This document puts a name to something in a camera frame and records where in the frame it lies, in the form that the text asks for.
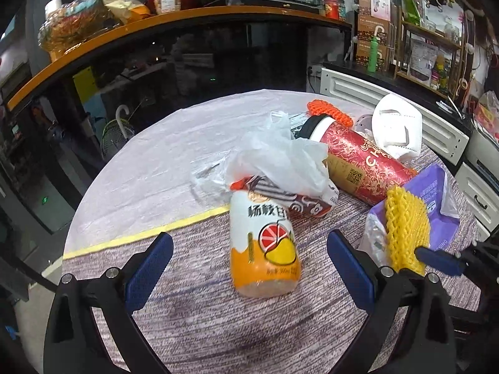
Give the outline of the yellow foam fruit net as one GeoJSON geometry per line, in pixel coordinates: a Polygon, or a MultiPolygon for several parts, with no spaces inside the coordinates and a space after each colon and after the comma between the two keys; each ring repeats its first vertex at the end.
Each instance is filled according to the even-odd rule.
{"type": "Polygon", "coordinates": [[[415,256],[417,247],[430,247],[430,221],[425,202],[393,186],[385,201],[386,245],[391,267],[399,272],[407,268],[424,275],[425,265],[415,256]]]}

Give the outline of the purple plastic package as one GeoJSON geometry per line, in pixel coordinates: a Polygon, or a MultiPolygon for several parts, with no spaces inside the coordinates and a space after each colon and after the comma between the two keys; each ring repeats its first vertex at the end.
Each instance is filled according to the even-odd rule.
{"type": "MultiPolygon", "coordinates": [[[[448,174],[438,164],[424,168],[404,188],[421,198],[427,208],[430,238],[427,245],[433,251],[446,250],[452,243],[460,219],[448,174]]],[[[371,208],[366,217],[360,251],[367,252],[378,265],[388,265],[385,200],[371,208]]]]}

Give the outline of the red cylindrical tea canister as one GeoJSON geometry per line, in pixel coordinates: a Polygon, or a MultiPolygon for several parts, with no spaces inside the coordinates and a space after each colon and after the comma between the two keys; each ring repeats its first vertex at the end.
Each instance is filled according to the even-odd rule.
{"type": "Polygon", "coordinates": [[[310,117],[298,136],[325,144],[325,163],[332,182],[369,205],[380,203],[390,187],[402,186],[417,175],[415,170],[328,115],[310,117]]]}

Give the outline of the white face mask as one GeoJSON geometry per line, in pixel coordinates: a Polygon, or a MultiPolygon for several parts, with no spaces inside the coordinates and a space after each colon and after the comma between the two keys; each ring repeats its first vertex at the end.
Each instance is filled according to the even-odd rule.
{"type": "Polygon", "coordinates": [[[400,162],[420,155],[422,115],[399,95],[384,96],[372,115],[363,115],[355,122],[354,131],[400,162]]]}

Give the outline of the orange juice drink bottle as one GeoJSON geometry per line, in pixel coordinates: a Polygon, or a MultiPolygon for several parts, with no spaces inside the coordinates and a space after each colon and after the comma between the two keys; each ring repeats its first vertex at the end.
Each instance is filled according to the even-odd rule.
{"type": "Polygon", "coordinates": [[[251,298],[293,292],[301,263],[288,210],[260,194],[236,191],[229,225],[230,273],[236,291],[251,298]]]}

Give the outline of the white plastic bag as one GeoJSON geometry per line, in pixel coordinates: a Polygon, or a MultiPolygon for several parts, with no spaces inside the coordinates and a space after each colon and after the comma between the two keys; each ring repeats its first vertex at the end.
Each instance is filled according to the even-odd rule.
{"type": "Polygon", "coordinates": [[[230,186],[247,177],[262,177],[287,193],[336,204],[339,191],[325,160],[328,146],[296,138],[286,112],[272,112],[262,125],[248,129],[233,146],[197,161],[191,184],[197,196],[227,199],[230,186]]]}

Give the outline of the white drawer cabinet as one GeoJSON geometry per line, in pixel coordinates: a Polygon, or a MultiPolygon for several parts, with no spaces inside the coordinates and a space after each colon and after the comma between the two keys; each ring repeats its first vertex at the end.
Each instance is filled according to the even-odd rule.
{"type": "Polygon", "coordinates": [[[485,239],[498,227],[498,145],[475,129],[455,177],[485,239]]]}

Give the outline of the white wide desk drawer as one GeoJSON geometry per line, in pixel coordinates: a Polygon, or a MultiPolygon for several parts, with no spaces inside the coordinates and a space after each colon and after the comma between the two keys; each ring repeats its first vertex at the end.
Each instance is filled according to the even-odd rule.
{"type": "Polygon", "coordinates": [[[469,136],[436,112],[365,79],[323,68],[321,93],[371,110],[375,143],[397,160],[415,158],[426,144],[456,165],[468,144],[469,136]]]}

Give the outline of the wooden shelf rack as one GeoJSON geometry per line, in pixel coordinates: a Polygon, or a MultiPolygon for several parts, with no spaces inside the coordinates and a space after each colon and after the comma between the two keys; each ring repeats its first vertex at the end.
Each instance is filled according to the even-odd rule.
{"type": "Polygon", "coordinates": [[[445,100],[460,101],[472,73],[476,26],[473,13],[463,14],[460,30],[445,32],[412,24],[398,15],[395,77],[402,77],[445,100]]]}

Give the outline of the green bottle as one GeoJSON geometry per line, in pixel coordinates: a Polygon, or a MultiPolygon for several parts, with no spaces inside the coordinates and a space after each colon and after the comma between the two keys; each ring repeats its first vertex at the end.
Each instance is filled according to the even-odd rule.
{"type": "Polygon", "coordinates": [[[370,44],[370,55],[367,65],[367,70],[370,73],[374,73],[377,69],[377,61],[378,61],[378,39],[377,36],[373,36],[370,44]]]}

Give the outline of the orange curved counter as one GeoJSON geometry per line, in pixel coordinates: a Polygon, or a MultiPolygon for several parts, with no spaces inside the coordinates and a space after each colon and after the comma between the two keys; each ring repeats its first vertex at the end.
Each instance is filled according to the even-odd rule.
{"type": "Polygon", "coordinates": [[[156,39],[158,35],[186,28],[227,23],[263,23],[296,21],[307,26],[333,28],[345,34],[346,42],[351,41],[353,25],[339,19],[312,14],[291,8],[277,8],[251,5],[230,5],[206,8],[193,8],[170,14],[155,15],[141,19],[129,25],[122,25],[98,35],[70,50],[55,62],[39,71],[7,102],[13,112],[17,106],[23,106],[33,97],[43,92],[50,84],[64,75],[85,67],[87,63],[106,51],[145,38],[156,39]]]}

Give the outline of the snack bag on counter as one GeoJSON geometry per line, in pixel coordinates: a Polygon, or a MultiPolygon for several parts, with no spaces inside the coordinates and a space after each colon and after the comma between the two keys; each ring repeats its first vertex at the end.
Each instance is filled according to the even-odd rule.
{"type": "Polygon", "coordinates": [[[151,11],[139,0],[101,0],[124,25],[149,18],[151,11]]]}

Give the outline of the red tin can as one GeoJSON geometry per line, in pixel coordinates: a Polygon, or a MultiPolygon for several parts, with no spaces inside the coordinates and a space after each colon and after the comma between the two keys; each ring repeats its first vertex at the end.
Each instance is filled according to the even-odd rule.
{"type": "Polygon", "coordinates": [[[329,19],[339,20],[338,0],[324,0],[325,16],[329,19]]]}

